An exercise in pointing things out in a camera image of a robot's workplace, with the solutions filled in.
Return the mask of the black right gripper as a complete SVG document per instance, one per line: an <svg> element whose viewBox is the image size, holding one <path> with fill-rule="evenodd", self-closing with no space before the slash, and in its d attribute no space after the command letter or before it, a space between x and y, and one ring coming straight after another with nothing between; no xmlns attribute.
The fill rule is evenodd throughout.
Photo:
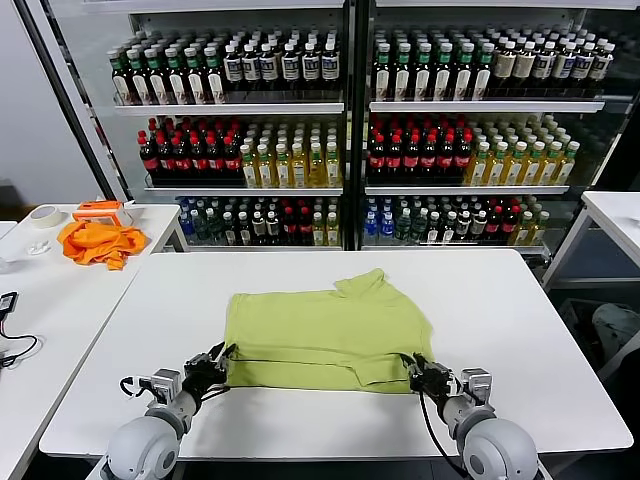
<svg viewBox="0 0 640 480"><path fill-rule="evenodd" d="M399 353L399 357L413 391L431 400L447 399L458 393L458 381L450 369L427 360L421 353L414 353L413 357Z"/></svg>

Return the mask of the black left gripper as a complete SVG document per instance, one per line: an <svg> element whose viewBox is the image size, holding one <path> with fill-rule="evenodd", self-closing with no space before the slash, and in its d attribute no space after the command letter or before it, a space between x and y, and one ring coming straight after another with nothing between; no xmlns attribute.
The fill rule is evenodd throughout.
<svg viewBox="0 0 640 480"><path fill-rule="evenodd" d="M225 350L224 347L225 343L221 342L214 345L208 354L198 354L185 363L182 389L193 398L212 398L229 390L226 372L229 371L237 345L233 343Z"/></svg>

